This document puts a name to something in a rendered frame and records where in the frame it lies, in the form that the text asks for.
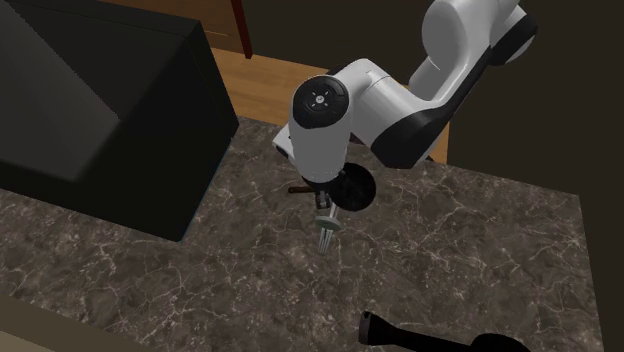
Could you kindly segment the silver fork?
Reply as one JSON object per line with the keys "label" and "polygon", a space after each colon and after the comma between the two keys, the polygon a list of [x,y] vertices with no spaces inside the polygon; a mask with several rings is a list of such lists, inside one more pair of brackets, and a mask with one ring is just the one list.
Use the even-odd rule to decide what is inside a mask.
{"label": "silver fork", "polygon": [[316,224],[321,228],[318,251],[326,254],[331,242],[333,233],[339,231],[342,227],[341,222],[337,219],[338,207],[332,204],[328,215],[319,215],[315,218]]}

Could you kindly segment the black bottle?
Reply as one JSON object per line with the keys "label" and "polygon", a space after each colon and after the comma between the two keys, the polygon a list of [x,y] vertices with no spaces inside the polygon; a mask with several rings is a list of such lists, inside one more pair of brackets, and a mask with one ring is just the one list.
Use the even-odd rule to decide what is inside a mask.
{"label": "black bottle", "polygon": [[502,334],[483,333],[467,345],[395,327],[369,311],[361,314],[358,341],[368,346],[395,345],[414,352],[531,352],[518,340]]}

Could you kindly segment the large black box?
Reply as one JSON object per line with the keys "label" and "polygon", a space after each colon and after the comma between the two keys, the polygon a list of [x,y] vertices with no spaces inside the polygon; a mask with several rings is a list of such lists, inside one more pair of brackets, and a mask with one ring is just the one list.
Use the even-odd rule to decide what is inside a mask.
{"label": "large black box", "polygon": [[0,0],[0,188],[180,241],[238,126],[198,20]]}

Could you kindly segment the dark red wooden post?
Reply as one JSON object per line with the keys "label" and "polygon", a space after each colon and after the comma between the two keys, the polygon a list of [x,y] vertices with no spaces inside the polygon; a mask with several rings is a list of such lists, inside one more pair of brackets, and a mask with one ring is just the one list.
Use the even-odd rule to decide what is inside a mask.
{"label": "dark red wooden post", "polygon": [[251,59],[253,56],[253,49],[252,49],[251,39],[250,39],[249,31],[248,31],[246,18],[245,18],[242,0],[230,0],[230,2],[231,2],[234,18],[236,21],[241,45],[243,48],[243,54],[246,59]]}

